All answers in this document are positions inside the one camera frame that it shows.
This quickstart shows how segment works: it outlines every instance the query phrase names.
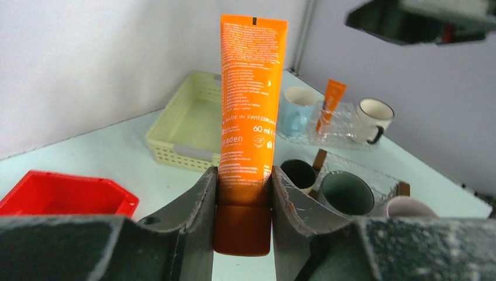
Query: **table surface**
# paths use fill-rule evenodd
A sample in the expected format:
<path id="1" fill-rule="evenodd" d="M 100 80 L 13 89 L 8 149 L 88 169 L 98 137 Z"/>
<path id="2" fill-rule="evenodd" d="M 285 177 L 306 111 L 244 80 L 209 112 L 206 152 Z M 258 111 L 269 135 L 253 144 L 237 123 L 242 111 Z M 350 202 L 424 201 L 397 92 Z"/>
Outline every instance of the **table surface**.
<path id="1" fill-rule="evenodd" d="M 281 90 L 311 88 L 285 71 Z M 46 146 L 0 162 L 0 198 L 31 169 L 113 179 L 140 198 L 133 216 L 138 220 L 187 191 L 202 173 L 158 164 L 145 134 L 158 119 L 152 112 L 85 135 Z M 383 138 L 372 152 L 326 149 L 411 185 L 411 196 L 440 217 L 487 218 L 491 207 L 428 165 Z M 295 145 L 277 137 L 274 164 L 299 158 L 312 163 L 318 148 Z M 215 254 L 212 280 L 275 280 L 274 255 L 244 258 Z"/>

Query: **orange tube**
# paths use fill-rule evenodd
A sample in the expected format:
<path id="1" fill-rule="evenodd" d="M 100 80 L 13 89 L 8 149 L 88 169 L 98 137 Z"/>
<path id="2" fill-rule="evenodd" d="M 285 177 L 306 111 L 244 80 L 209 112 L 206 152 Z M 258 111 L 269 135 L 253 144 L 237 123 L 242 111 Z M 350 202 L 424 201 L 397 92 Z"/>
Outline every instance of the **orange tube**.
<path id="1" fill-rule="evenodd" d="M 332 112 L 336 110 L 339 101 L 344 96 L 346 92 L 346 85 L 335 80 L 329 79 L 327 83 L 324 103 L 322 106 L 322 113 L 317 121 L 317 126 L 315 130 L 321 132 L 321 126 L 327 126 L 330 124 L 332 118 Z"/>
<path id="2" fill-rule="evenodd" d="M 270 251 L 275 123 L 288 23 L 222 15 L 222 144 L 213 248 Z"/>

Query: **red plastic bin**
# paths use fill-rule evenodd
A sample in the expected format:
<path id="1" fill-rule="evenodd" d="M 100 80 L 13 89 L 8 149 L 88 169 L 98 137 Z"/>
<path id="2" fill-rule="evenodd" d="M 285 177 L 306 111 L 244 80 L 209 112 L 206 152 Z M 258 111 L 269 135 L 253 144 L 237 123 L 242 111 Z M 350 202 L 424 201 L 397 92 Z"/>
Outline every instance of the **red plastic bin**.
<path id="1" fill-rule="evenodd" d="M 31 170 L 0 201 L 0 215 L 118 214 L 139 199 L 109 179 Z"/>

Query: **cup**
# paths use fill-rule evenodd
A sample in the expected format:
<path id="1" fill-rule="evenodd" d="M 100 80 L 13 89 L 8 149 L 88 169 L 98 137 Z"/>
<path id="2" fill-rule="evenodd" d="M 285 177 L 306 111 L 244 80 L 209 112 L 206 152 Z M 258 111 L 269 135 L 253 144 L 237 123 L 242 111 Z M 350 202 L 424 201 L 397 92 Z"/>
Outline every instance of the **cup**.
<path id="1" fill-rule="evenodd" d="M 322 180 L 319 202 L 346 215 L 366 215 L 374 208 L 374 194 L 355 174 L 334 171 Z"/>
<path id="2" fill-rule="evenodd" d="M 426 204 L 410 196 L 396 196 L 379 209 L 377 215 L 382 217 L 432 217 L 438 215 Z"/>
<path id="3" fill-rule="evenodd" d="M 312 191 L 317 173 L 310 164 L 303 160 L 290 159 L 281 164 L 281 170 L 302 192 L 309 194 Z"/>
<path id="4" fill-rule="evenodd" d="M 285 90 L 281 103 L 280 131 L 287 136 L 304 133 L 317 101 L 317 96 L 309 88 L 291 87 Z"/>
<path id="5" fill-rule="evenodd" d="M 364 98 L 356 108 L 358 122 L 362 128 L 352 136 L 357 143 L 376 144 L 394 118 L 394 111 L 386 103 L 374 98 Z"/>

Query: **dark mug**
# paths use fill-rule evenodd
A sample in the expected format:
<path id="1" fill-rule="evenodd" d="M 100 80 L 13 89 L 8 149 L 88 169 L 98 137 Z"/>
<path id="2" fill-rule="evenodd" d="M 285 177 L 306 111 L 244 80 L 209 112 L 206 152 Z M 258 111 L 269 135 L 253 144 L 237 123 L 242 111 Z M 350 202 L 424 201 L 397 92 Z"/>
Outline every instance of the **dark mug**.
<path id="1" fill-rule="evenodd" d="M 284 161 L 281 170 L 298 189 L 306 194 L 312 191 L 317 180 L 317 173 L 310 164 L 303 160 L 290 159 Z"/>
<path id="2" fill-rule="evenodd" d="M 374 208 L 374 194 L 355 174 L 333 171 L 322 180 L 319 202 L 346 215 L 367 215 Z"/>

